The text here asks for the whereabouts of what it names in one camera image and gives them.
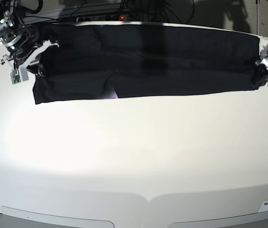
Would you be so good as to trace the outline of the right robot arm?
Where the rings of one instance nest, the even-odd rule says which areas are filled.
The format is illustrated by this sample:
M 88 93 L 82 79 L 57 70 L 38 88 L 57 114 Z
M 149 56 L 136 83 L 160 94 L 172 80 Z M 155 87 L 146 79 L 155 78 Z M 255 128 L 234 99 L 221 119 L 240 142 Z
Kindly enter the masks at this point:
M 0 44 L 9 52 L 0 61 L 2 65 L 10 64 L 13 70 L 26 67 L 30 72 L 45 75 L 41 54 L 34 54 L 48 39 L 49 44 L 55 43 L 49 35 L 50 23 L 25 24 L 24 19 L 38 14 L 43 8 L 39 0 L 35 9 L 28 8 L 19 0 L 0 0 Z

